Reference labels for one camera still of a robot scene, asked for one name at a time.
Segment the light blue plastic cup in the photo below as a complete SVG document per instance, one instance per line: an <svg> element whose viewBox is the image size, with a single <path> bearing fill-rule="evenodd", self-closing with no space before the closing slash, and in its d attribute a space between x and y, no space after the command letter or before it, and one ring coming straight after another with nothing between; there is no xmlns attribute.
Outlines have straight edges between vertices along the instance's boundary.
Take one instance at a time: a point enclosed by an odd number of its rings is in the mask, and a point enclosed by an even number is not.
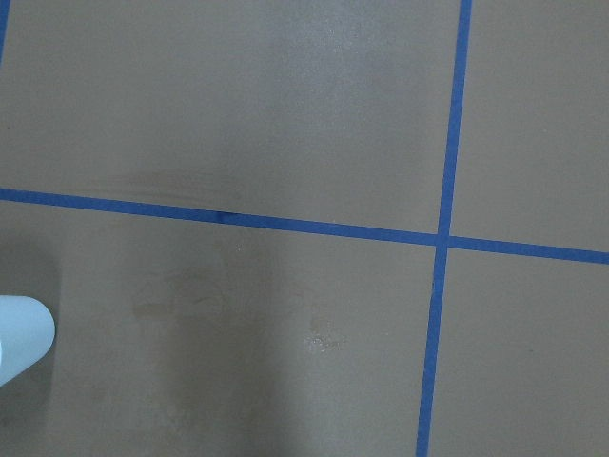
<svg viewBox="0 0 609 457"><path fill-rule="evenodd" d="M28 296L1 296L1 386L41 360L55 338L49 309Z"/></svg>

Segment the brown paper table cover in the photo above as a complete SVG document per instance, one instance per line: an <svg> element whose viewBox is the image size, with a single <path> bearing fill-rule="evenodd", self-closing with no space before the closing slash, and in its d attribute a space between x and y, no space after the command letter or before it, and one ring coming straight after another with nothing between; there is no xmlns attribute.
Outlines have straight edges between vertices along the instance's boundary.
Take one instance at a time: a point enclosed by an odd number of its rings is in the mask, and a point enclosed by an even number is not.
<svg viewBox="0 0 609 457"><path fill-rule="evenodd" d="M5 1L5 456L604 456L604 1Z"/></svg>

